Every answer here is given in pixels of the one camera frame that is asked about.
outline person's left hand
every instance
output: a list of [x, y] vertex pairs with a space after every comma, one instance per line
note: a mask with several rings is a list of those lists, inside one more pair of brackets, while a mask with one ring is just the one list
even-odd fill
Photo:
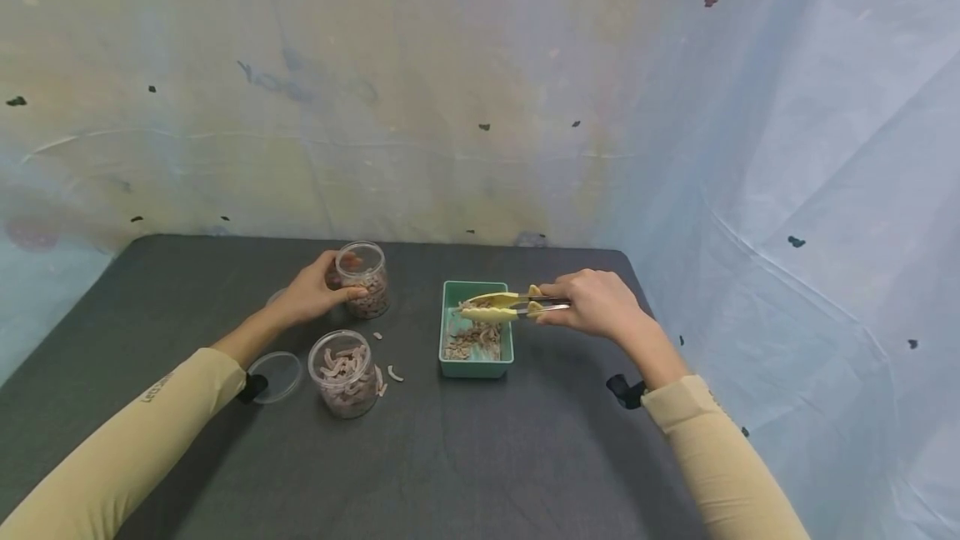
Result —
[[305, 323], [311, 319], [321, 317], [340, 303], [348, 300], [364, 298], [367, 289], [362, 287], [342, 287], [330, 289], [328, 273], [333, 268], [337, 257], [336, 250], [327, 250], [312, 262], [301, 269], [290, 286], [283, 290], [264, 311], [270, 312], [286, 327]]

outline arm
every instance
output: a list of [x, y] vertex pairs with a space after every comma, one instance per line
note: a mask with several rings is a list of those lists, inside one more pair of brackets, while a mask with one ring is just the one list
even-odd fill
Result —
[[611, 338], [637, 364], [650, 389], [643, 405], [666, 434], [710, 536], [809, 540], [763, 460], [617, 274], [586, 269], [541, 289], [567, 296], [573, 308], [544, 313], [537, 323]]
[[286, 327], [360, 298], [328, 289], [327, 251], [269, 307], [202, 348], [105, 422], [57, 465], [0, 526], [0, 540], [108, 539], [162, 481], [207, 421], [246, 381], [245, 369]]

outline tongs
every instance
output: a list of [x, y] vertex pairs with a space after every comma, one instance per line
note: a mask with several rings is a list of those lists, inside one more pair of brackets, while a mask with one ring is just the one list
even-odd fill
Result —
[[[525, 307], [513, 308], [514, 305]], [[531, 285], [526, 294], [493, 292], [474, 296], [463, 301], [460, 315], [463, 319], [484, 323], [503, 323], [519, 319], [522, 315], [536, 318], [542, 313], [570, 308], [570, 301], [558, 296], [545, 296], [538, 287]]]

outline translucent plastic wall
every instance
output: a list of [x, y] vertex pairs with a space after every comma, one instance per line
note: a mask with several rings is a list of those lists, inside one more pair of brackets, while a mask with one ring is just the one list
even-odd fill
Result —
[[814, 538], [955, 538], [958, 2], [0, 0], [0, 380], [142, 235], [619, 248]]

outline beige sleeve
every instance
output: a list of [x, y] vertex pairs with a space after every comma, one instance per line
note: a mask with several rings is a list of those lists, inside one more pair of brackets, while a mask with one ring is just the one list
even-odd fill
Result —
[[202, 348], [105, 422], [0, 526], [0, 540], [113, 538], [246, 382], [222, 352]]
[[714, 540], [809, 540], [763, 460], [700, 376], [643, 397]]

